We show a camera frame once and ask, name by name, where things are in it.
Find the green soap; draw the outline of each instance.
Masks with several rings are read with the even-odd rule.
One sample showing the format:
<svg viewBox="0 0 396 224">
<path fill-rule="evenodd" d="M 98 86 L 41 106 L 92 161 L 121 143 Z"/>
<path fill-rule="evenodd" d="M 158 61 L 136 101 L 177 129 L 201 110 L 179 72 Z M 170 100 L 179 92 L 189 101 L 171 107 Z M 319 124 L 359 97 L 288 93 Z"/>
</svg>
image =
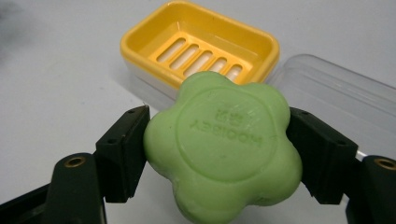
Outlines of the green soap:
<svg viewBox="0 0 396 224">
<path fill-rule="evenodd" d="M 172 182 L 186 218 L 228 223 L 245 206 L 280 203 L 299 186 L 303 168 L 286 136 L 289 121 L 289 106 L 276 89 L 200 72 L 149 122 L 146 155 Z"/>
</svg>

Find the soap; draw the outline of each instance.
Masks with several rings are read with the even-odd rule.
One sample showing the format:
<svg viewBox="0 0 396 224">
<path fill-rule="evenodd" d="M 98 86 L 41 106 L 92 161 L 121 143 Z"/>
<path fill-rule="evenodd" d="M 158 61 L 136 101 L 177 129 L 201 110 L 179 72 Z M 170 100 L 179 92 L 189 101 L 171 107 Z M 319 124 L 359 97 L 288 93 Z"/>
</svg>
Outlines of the soap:
<svg viewBox="0 0 396 224">
<path fill-rule="evenodd" d="M 229 223 L 250 204 L 280 203 L 297 189 L 302 163 L 286 136 L 290 108 L 275 88 L 236 85 L 199 72 L 148 123 L 149 164 L 172 182 L 193 223 Z"/>
</svg>

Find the brass insert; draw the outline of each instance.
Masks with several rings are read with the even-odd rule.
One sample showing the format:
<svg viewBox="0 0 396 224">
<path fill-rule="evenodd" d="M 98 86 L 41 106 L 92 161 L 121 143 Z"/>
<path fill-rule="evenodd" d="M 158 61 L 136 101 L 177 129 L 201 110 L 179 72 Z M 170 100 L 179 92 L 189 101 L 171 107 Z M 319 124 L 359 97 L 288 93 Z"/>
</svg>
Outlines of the brass insert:
<svg viewBox="0 0 396 224">
<path fill-rule="evenodd" d="M 394 162 L 394 161 L 378 158 L 378 159 L 375 159 L 374 162 L 377 165 L 381 166 L 382 168 L 385 168 L 385 169 L 388 169 L 391 171 L 396 171 L 396 162 Z"/>
<path fill-rule="evenodd" d="M 73 157 L 64 163 L 67 168 L 74 168 L 82 165 L 85 162 L 84 157 Z"/>
</svg>

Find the screw hole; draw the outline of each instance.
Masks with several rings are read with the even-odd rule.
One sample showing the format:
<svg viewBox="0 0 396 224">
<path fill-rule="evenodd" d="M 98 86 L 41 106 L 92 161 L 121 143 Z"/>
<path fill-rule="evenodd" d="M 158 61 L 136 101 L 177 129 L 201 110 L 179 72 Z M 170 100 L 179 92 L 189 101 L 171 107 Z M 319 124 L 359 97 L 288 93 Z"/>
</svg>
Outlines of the screw hole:
<svg viewBox="0 0 396 224">
<path fill-rule="evenodd" d="M 74 157 L 67 162 L 64 163 L 64 166 L 67 168 L 74 168 L 82 165 L 85 162 L 84 157 Z"/>
<path fill-rule="evenodd" d="M 109 144 L 115 144 L 115 143 L 117 142 L 117 139 L 114 139 L 114 138 L 108 139 L 107 142 L 108 142 Z"/>
<path fill-rule="evenodd" d="M 385 168 L 385 169 L 388 169 L 391 171 L 396 171 L 396 163 L 394 161 L 379 158 L 379 159 L 375 159 L 374 162 L 377 165 L 381 166 L 382 168 Z"/>
</svg>

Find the plastic container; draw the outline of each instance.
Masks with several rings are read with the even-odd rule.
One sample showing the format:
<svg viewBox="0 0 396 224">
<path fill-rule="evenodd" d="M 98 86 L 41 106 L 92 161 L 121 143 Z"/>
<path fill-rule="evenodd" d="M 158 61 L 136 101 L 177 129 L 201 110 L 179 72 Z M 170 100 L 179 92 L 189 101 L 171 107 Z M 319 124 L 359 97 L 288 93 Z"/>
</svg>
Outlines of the plastic container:
<svg viewBox="0 0 396 224">
<path fill-rule="evenodd" d="M 311 55 L 288 59 L 266 82 L 359 145 L 396 158 L 396 90 Z"/>
<path fill-rule="evenodd" d="M 279 57 L 271 35 L 186 1 L 151 13 L 123 36 L 120 51 L 136 76 L 171 98 L 198 71 L 263 82 Z"/>
</svg>

